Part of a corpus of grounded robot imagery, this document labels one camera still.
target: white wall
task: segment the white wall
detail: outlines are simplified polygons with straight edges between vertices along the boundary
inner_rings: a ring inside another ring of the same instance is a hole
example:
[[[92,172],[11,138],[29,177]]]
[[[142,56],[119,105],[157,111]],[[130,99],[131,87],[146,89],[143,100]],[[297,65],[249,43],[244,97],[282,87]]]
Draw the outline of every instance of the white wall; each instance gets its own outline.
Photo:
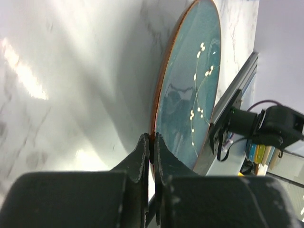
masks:
[[[304,1],[260,1],[254,101],[274,99],[304,113]],[[304,156],[304,143],[289,147]]]

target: plate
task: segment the plate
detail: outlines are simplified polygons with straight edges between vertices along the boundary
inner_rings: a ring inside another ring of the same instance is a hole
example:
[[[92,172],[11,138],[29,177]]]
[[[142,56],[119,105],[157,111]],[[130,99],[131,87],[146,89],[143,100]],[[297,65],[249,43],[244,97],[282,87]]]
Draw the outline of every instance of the plate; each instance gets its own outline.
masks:
[[[221,32],[213,1],[196,0],[178,20],[156,87],[151,134],[193,169],[209,129],[219,82]]]

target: white marble surface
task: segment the white marble surface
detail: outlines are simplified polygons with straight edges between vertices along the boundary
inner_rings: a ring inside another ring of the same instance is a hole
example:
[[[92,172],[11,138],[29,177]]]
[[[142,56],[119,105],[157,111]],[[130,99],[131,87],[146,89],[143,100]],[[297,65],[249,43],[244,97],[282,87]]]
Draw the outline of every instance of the white marble surface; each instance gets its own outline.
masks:
[[[189,3],[0,0],[0,204],[25,172],[108,170],[133,150]],[[215,3],[219,99],[253,50],[259,1]]]

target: marble table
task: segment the marble table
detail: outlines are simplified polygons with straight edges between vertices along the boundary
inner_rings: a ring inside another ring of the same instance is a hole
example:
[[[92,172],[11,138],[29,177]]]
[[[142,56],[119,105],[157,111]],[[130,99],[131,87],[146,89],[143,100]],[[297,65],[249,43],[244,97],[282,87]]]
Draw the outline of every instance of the marble table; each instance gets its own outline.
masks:
[[[1,1],[0,204],[23,173],[109,170],[133,150],[149,131],[166,43],[190,2]],[[218,101],[253,51],[259,1],[214,2]]]

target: round plate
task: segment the round plate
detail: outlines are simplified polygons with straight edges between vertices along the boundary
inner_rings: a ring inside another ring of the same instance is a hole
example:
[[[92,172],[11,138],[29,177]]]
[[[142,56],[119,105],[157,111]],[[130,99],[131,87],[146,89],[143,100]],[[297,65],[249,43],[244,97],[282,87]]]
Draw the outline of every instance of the round plate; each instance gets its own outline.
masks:
[[[196,0],[173,30],[161,67],[152,135],[193,169],[209,129],[221,56],[219,14],[211,0]]]

